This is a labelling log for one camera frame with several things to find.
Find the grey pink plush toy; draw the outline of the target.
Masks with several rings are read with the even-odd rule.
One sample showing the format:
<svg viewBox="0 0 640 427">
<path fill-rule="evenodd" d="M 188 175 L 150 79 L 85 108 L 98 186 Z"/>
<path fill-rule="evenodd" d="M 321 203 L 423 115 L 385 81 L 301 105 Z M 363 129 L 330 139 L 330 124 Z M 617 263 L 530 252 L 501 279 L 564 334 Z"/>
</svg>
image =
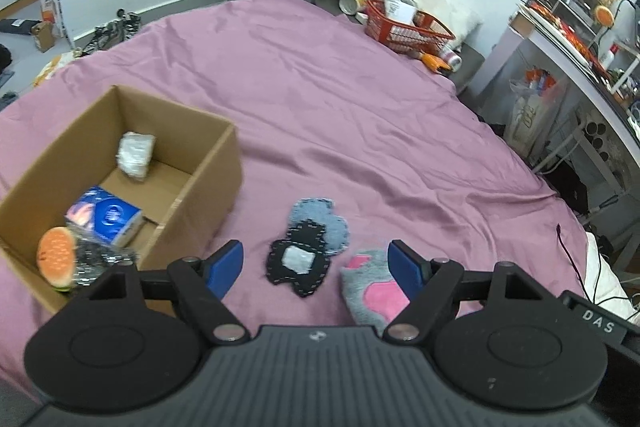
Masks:
<svg viewBox="0 0 640 427">
<path fill-rule="evenodd" d="M 341 269 L 343 299 L 358 325 L 372 326 L 381 335 L 405 309 L 409 299 L 388 269 L 385 251 L 358 251 Z"/>
</svg>

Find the black stitched fabric patch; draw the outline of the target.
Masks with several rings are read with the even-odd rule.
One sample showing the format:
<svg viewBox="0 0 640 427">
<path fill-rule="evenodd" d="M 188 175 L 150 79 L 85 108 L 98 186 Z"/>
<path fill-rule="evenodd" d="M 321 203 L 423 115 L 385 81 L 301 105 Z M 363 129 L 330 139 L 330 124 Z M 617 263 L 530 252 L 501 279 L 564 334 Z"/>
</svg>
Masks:
<svg viewBox="0 0 640 427">
<path fill-rule="evenodd" d="M 273 285 L 290 284 L 299 298 L 314 294 L 326 278 L 331 259 L 326 255 L 326 227 L 303 220 L 288 228 L 283 239 L 271 243 L 266 277 Z"/>
</svg>

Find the white crumpled soft packet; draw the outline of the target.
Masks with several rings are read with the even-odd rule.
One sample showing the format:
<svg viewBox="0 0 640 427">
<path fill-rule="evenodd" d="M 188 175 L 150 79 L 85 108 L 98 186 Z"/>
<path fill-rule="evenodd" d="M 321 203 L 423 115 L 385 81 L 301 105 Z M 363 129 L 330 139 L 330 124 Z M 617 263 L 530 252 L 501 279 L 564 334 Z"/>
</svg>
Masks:
<svg viewBox="0 0 640 427">
<path fill-rule="evenodd" d="M 127 131 L 119 141 L 117 166 L 126 176 L 142 182 L 148 174 L 155 136 Z"/>
</svg>

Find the brown cardboard box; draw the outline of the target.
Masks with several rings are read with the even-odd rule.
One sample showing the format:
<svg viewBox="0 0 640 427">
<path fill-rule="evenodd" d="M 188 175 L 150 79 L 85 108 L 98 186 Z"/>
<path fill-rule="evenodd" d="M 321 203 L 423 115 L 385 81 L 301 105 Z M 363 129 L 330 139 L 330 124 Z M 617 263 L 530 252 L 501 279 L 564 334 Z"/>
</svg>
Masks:
<svg viewBox="0 0 640 427">
<path fill-rule="evenodd" d="M 132 181 L 116 165 L 127 131 L 155 136 L 148 175 Z M 142 270 L 199 256 L 232 209 L 242 183 L 232 122 L 125 86 L 111 87 L 26 170 L 1 203 L 1 254 L 50 312 L 66 299 L 39 274 L 38 243 L 93 185 L 141 209 L 131 242 Z"/>
</svg>

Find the blue tissue pack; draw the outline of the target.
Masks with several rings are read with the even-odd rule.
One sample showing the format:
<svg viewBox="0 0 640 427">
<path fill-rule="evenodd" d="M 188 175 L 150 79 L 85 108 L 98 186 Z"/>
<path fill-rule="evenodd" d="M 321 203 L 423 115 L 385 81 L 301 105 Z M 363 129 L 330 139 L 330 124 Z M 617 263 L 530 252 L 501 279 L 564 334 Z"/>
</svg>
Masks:
<svg viewBox="0 0 640 427">
<path fill-rule="evenodd" d="M 66 222 L 114 247 L 125 247 L 141 229 L 143 212 L 104 188 L 90 187 L 65 213 Z"/>
</svg>

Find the orange slice plush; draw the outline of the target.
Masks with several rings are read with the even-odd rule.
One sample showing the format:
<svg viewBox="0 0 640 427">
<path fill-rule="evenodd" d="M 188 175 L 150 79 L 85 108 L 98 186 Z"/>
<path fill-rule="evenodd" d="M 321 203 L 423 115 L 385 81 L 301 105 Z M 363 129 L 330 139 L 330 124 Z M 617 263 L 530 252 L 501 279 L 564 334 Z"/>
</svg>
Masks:
<svg viewBox="0 0 640 427">
<path fill-rule="evenodd" d="M 65 227 L 55 227 L 41 237 L 36 263 L 42 277 L 59 291 L 68 291 L 76 269 L 75 235 Z"/>
</svg>

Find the purple bed sheet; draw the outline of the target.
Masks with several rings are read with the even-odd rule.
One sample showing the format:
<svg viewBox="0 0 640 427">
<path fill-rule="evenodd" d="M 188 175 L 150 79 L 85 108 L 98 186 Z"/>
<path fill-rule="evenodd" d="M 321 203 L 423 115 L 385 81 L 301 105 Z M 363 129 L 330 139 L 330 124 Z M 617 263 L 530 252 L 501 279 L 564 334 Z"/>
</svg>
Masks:
<svg viewBox="0 0 640 427">
<path fill-rule="evenodd" d="M 226 306 L 249 328 L 343 325 L 337 256 L 314 295 L 266 279 L 292 206 L 332 199 L 349 251 L 401 239 L 485 271 L 510 260 L 553 294 L 579 291 L 574 213 L 458 99 L 452 82 L 302 0 L 238 0 L 168 16 L 73 61 L 1 114 L 1 185 L 114 84 L 232 120 L 243 183 L 217 242 L 245 258 Z"/>
</svg>

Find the orange utility knife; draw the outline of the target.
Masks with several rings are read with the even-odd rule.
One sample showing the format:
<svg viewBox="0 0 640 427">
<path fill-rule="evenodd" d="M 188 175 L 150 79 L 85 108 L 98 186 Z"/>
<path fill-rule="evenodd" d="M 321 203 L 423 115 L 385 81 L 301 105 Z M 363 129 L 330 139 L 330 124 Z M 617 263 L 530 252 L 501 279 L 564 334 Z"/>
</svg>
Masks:
<svg viewBox="0 0 640 427">
<path fill-rule="evenodd" d="M 451 72 L 451 67 L 437 55 L 421 52 L 419 60 L 431 72 L 437 72 L 437 74 L 444 76 Z"/>
</svg>

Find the white plastic bag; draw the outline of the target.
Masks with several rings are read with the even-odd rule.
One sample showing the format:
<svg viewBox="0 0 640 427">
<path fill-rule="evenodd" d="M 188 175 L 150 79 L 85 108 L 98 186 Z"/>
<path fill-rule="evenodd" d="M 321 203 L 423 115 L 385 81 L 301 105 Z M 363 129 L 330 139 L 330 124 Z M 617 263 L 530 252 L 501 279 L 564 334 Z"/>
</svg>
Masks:
<svg viewBox="0 0 640 427">
<path fill-rule="evenodd" d="M 504 139 L 518 156 L 527 158 L 552 123 L 566 82 L 556 80 L 548 70 L 534 67 L 527 69 L 522 78 L 510 80 L 509 86 L 515 98 Z"/>
</svg>

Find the red plastic basket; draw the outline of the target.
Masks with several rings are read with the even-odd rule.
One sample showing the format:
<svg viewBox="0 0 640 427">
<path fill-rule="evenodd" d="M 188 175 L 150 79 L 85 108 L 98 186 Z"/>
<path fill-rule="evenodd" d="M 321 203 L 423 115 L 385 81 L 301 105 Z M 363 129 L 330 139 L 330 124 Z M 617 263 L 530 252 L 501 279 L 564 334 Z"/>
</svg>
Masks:
<svg viewBox="0 0 640 427">
<path fill-rule="evenodd" d="M 396 53 L 439 54 L 446 44 L 454 41 L 454 33 L 427 12 L 416 12 L 411 24 L 399 23 L 385 15 L 382 0 L 368 0 L 366 13 L 368 20 L 364 32 Z"/>
</svg>

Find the white desk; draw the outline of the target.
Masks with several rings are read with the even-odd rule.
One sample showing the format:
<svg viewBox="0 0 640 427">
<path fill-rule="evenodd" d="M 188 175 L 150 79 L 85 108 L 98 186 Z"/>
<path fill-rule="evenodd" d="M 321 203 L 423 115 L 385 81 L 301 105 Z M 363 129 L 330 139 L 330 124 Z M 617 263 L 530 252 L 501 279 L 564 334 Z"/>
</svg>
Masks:
<svg viewBox="0 0 640 427">
<path fill-rule="evenodd" d="M 573 53 L 572 47 L 559 37 L 555 37 L 550 26 L 525 5 L 520 5 L 511 16 L 498 42 L 491 49 L 480 69 L 460 91 L 465 100 L 480 104 L 492 80 L 497 78 L 511 56 L 518 52 L 523 42 L 537 49 L 546 61 L 553 64 L 555 72 L 566 78 L 577 90 L 588 98 L 600 114 L 608 130 L 614 135 L 614 142 L 620 144 L 626 153 L 621 153 L 624 162 L 634 162 L 631 179 L 639 183 L 639 138 L 631 126 L 630 116 L 614 101 L 613 95 L 593 74 L 590 67 Z"/>
</svg>

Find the pair of sneakers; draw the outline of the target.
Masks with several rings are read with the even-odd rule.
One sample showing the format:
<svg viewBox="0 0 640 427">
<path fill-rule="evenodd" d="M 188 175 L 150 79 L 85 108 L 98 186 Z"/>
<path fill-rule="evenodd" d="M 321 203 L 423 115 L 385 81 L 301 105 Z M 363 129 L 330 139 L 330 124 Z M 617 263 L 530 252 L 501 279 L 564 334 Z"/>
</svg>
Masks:
<svg viewBox="0 0 640 427">
<path fill-rule="evenodd" d="M 114 20 L 94 28 L 89 41 L 80 49 L 80 55 L 88 56 L 130 40 L 141 26 L 142 18 L 139 14 L 118 9 Z"/>
</svg>

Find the paper cup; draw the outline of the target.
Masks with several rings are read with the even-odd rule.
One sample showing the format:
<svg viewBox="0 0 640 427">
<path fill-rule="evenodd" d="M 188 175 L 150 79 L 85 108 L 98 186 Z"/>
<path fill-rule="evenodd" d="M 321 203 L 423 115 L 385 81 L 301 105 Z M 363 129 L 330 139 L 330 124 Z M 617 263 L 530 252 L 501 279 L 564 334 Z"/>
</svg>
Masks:
<svg viewBox="0 0 640 427">
<path fill-rule="evenodd" d="M 367 0 L 338 0 L 341 12 L 348 16 L 356 16 L 367 9 Z"/>
</svg>

